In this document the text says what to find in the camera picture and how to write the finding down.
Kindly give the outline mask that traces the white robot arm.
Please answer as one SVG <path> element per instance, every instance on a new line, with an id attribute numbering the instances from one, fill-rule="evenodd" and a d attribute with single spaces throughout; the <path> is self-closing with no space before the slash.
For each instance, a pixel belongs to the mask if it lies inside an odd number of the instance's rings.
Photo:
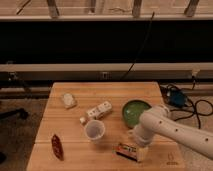
<path id="1" fill-rule="evenodd" d="M 133 128 L 133 138 L 141 146 L 148 146 L 155 134 L 170 138 L 213 160 L 213 133 L 176 123 L 164 105 L 144 111 Z"/>

